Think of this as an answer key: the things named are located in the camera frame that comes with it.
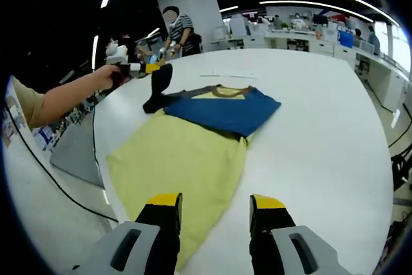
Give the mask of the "person's left hand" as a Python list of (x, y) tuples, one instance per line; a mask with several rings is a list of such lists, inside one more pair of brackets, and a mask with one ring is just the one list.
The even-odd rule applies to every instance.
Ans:
[(119, 73), (120, 68), (113, 64), (106, 64), (92, 73), (95, 91), (108, 90), (113, 86), (112, 75)]

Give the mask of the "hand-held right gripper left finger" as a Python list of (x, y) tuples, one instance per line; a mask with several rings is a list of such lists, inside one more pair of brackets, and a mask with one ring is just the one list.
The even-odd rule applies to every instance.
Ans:
[(94, 244), (73, 274), (174, 274), (180, 252), (182, 194), (150, 199), (135, 221), (126, 221)]

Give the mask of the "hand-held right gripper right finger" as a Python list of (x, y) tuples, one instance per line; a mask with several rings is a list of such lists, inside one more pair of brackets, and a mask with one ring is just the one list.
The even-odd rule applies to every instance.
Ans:
[(250, 196), (249, 252), (254, 274), (346, 274), (337, 251), (269, 196)]

